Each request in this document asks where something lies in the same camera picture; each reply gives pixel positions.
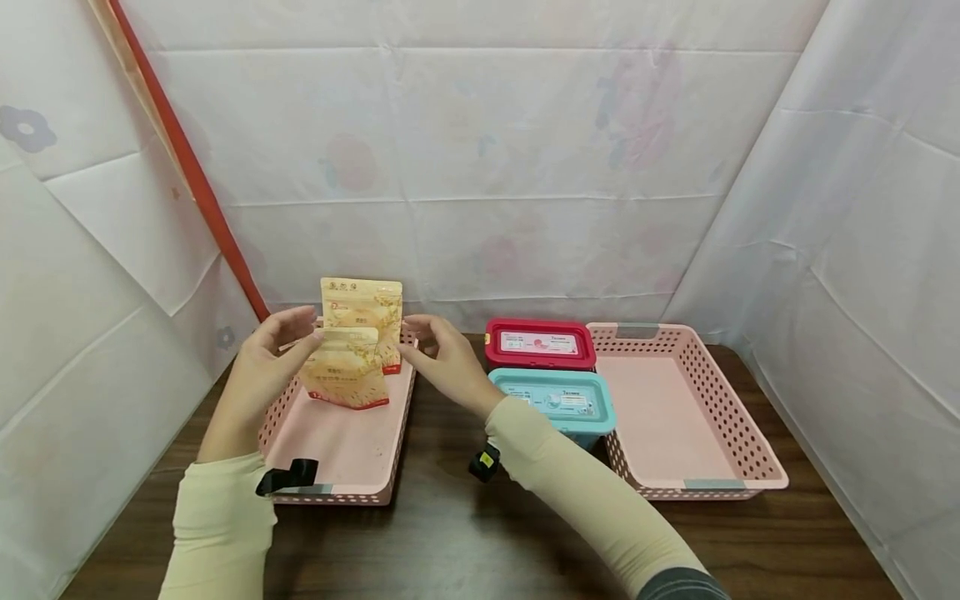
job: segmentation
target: snack bag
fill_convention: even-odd
[[[390,401],[380,369],[372,327],[324,329],[324,342],[300,369],[300,381],[310,397],[354,410]]]
[[[324,328],[375,327],[380,332],[378,353],[384,374],[399,373],[396,345],[400,343],[402,292],[399,281],[324,277],[320,280]]]

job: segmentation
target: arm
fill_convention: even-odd
[[[727,598],[653,506],[536,409],[504,397],[463,334],[439,317],[406,321],[418,332],[422,347],[437,347],[437,357],[404,347],[404,358],[442,393],[485,421],[511,478],[583,536],[631,598]]]
[[[263,597],[276,517],[273,502],[255,493],[267,469],[256,433],[270,402],[320,345],[314,318],[311,306],[276,313],[240,347],[197,462],[180,482],[160,600]]]

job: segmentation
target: blue container lid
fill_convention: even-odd
[[[607,381],[595,372],[496,369],[490,381],[529,402],[564,433],[605,436],[616,427]]]

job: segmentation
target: white fabric backdrop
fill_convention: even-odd
[[[84,2],[0,17],[0,596],[55,597],[255,318]]]
[[[833,0],[795,70],[826,3],[124,0],[267,301],[694,324],[951,597],[960,23]],[[253,318],[86,6],[0,48],[0,578],[46,598]]]
[[[654,320],[826,0],[124,0],[254,279]]]
[[[664,318],[765,380],[907,596],[960,594],[960,5],[834,0]]]

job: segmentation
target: person's right hand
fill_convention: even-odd
[[[401,344],[403,358],[441,394],[486,420],[506,394],[487,378],[464,334],[435,315],[413,315],[403,322],[417,334],[423,350]]]

